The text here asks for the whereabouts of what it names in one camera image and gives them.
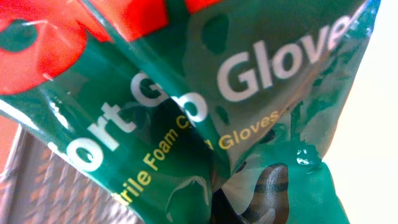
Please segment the green 3M gloves packet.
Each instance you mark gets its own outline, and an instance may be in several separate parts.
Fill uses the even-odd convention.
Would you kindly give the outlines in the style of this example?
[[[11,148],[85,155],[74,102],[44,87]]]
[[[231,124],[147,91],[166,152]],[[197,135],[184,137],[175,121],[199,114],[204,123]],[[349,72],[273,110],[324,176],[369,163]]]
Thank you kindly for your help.
[[[324,163],[379,1],[2,1],[1,113],[146,223],[348,223]]]

